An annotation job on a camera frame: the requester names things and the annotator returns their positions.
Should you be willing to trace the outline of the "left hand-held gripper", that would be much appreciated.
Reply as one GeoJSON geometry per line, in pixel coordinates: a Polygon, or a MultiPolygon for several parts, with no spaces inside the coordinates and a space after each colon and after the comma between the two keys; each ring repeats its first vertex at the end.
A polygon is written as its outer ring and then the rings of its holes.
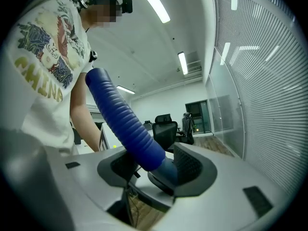
{"type": "MultiPolygon", "coordinates": [[[[113,148],[114,134],[106,123],[102,123],[101,125],[101,135],[99,140],[99,150],[105,151],[113,148]]],[[[164,185],[158,179],[154,177],[151,172],[147,173],[148,179],[152,184],[162,190],[164,193],[173,196],[174,191],[172,188],[164,185]]]]}

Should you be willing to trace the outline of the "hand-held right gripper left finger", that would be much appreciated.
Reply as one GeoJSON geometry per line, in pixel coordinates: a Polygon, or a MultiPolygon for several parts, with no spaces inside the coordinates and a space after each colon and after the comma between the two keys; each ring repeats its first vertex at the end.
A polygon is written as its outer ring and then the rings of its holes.
{"type": "Polygon", "coordinates": [[[98,163],[99,176],[113,187],[126,188],[138,164],[128,152],[117,152],[98,163]]]}

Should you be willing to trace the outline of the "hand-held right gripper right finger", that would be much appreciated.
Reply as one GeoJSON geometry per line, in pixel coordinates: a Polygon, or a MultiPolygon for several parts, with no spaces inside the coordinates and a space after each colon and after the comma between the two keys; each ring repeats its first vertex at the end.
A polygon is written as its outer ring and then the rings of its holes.
{"type": "Polygon", "coordinates": [[[217,178],[217,167],[207,157],[185,147],[174,144],[173,163],[177,168],[178,185],[175,197],[195,197],[209,189],[217,178]]]}

